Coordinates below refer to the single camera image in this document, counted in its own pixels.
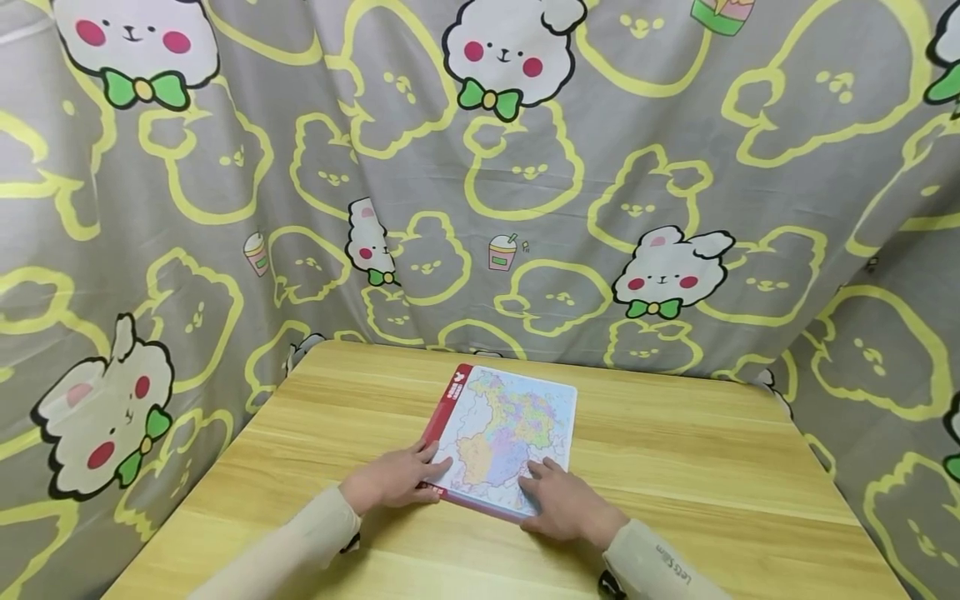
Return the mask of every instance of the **green bow tie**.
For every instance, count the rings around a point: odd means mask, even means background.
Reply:
[[[104,92],[115,108],[130,108],[137,101],[156,102],[170,110],[184,110],[190,104],[179,73],[160,73],[149,80],[130,79],[113,69],[104,69]]]
[[[643,315],[660,315],[667,321],[676,319],[680,314],[680,307],[683,302],[674,298],[666,302],[644,302],[643,300],[631,300],[630,308],[627,309],[627,317],[637,319]]]
[[[369,271],[367,271],[367,281],[370,282],[370,285],[375,285],[379,287],[384,283],[393,283],[394,274],[383,273],[382,271],[377,271],[376,269],[370,269]]]
[[[944,468],[947,470],[947,473],[949,473],[950,477],[960,481],[960,454],[948,456],[944,461]]]
[[[147,413],[147,431],[137,448],[130,456],[125,458],[117,467],[117,478],[120,479],[120,487],[126,488],[133,483],[136,476],[140,474],[140,464],[143,462],[144,455],[150,452],[154,442],[163,437],[163,434],[170,429],[173,420],[163,409],[154,406]]]
[[[939,80],[928,87],[925,97],[932,104],[943,104],[960,98],[960,64],[951,66]]]
[[[483,107],[486,110],[492,110],[493,114],[500,118],[504,123],[510,123],[520,111],[520,100],[523,98],[523,92],[518,89],[505,89],[504,91],[493,91],[480,85],[472,77],[464,80],[464,88],[460,90],[457,96],[457,104],[460,108],[473,110]]]

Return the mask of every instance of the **red border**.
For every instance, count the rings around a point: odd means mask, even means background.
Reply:
[[[433,411],[433,417],[430,418],[430,422],[427,423],[426,430],[423,432],[423,438],[427,444],[436,442],[444,434],[446,424],[450,421],[450,415],[453,414],[453,408],[457,405],[457,398],[460,397],[464,384],[467,383],[470,372],[472,371],[473,365],[462,363],[450,376],[450,382],[446,384],[444,395],[440,396],[440,402]],[[421,482],[419,487],[433,488],[440,493],[441,498],[446,499],[446,488],[441,488],[440,486],[425,481]]]

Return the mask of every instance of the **drink cup illustration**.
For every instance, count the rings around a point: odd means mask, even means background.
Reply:
[[[247,256],[250,266],[256,271],[258,277],[263,277],[267,273],[270,268],[270,261],[267,260],[267,245],[259,231],[247,238],[247,243],[243,245],[243,254]]]
[[[510,271],[516,256],[516,234],[497,235],[490,241],[490,268],[493,271]]]
[[[754,0],[693,0],[690,14],[721,36],[735,36],[754,9]]]

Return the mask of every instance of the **curtain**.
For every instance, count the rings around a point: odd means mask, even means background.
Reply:
[[[0,597],[105,589],[330,339],[766,386],[952,597],[955,9],[0,1]]]

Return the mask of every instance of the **arm sleeve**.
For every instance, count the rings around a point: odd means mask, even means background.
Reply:
[[[340,490],[316,496],[290,521],[258,541],[205,584],[191,600],[266,600],[302,564],[327,568],[338,552],[355,548],[360,518]]]
[[[631,600],[730,600],[638,520],[617,532],[604,560]]]

